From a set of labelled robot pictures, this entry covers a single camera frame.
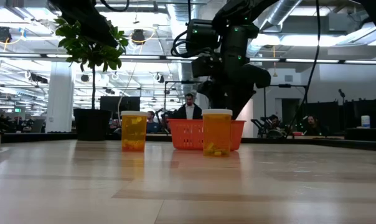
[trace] white column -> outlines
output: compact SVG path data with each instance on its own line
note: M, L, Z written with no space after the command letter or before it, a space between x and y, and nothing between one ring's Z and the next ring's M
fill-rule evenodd
M72 129L75 73L67 62L52 62L45 132Z

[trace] black planter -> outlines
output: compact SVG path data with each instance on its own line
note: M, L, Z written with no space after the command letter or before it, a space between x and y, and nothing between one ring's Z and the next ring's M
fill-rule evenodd
M77 139L82 141L103 141L111 118L111 111L74 109Z

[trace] red basket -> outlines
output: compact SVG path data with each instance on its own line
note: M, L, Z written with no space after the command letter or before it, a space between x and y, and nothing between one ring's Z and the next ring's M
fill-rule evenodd
M203 150L203 120L169 119L176 149ZM246 121L231 122L231 151L238 150Z

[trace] wooden tabletop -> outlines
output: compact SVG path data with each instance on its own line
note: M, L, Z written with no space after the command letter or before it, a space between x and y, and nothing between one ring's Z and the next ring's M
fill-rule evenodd
M376 152L243 144L228 158L147 142L0 147L0 223L376 223Z

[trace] ceiling light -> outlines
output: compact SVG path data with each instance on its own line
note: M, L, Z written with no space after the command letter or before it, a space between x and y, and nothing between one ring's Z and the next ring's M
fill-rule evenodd
M321 47L330 47L341 41L341 37L322 35L319 41ZM286 35L282 38L281 45L315 47L318 46L316 35Z
M47 54L49 58L68 58L69 55L67 54Z
M0 57L41 57L40 54L12 54L12 53L0 53Z
M376 60L346 60L346 64L376 65Z
M144 55L122 55L120 59L148 59L148 60L160 60L160 56L144 56Z
M0 106L0 109L14 109L14 106Z
M167 56L166 59L167 60L189 60L189 61L193 61L193 60L196 60L198 57L190 57L190 58L181 58L181 57L175 57L175 56Z
M251 62L279 62L279 58L251 58Z
M286 59L286 62L296 62L296 63L314 63L314 59ZM337 63L339 60L324 60L319 59L317 63Z

